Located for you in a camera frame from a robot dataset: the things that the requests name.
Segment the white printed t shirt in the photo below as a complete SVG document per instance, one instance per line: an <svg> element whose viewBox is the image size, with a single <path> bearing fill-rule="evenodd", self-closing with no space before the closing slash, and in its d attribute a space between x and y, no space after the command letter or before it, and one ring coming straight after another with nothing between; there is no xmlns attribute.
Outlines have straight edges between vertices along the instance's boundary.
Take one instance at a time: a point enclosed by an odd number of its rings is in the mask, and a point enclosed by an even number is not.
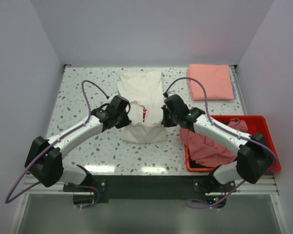
<svg viewBox="0 0 293 234"><path fill-rule="evenodd" d="M123 73L120 79L118 92L129 101L131 120L123 128L123 140L137 144L166 141L167 131L162 125L162 72Z"/></svg>

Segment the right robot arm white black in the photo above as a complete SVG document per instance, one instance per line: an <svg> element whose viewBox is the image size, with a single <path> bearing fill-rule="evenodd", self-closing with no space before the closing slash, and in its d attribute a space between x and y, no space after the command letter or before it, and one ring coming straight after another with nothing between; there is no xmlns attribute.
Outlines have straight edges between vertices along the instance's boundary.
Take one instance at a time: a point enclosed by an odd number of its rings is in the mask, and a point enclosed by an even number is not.
<svg viewBox="0 0 293 234"><path fill-rule="evenodd" d="M215 120L208 111L189 109L179 95L167 96L162 110L164 127L179 125L211 138L235 155L233 162L213 170L208 179L212 191L220 191L226 183L238 179L255 184L273 165L274 152L262 134L243 133Z"/></svg>

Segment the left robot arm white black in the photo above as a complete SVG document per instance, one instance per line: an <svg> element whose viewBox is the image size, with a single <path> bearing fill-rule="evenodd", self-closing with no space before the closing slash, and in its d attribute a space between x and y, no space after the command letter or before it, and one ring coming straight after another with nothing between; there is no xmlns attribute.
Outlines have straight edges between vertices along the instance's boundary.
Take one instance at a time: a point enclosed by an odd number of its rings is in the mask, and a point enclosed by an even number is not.
<svg viewBox="0 0 293 234"><path fill-rule="evenodd" d="M117 95L61 134L49 139L37 137L30 147L25 168L45 187L63 182L74 184L80 191L87 191L91 187L90 172L80 165L65 165L64 157L105 130L128 126L131 123L129 110L129 101Z"/></svg>

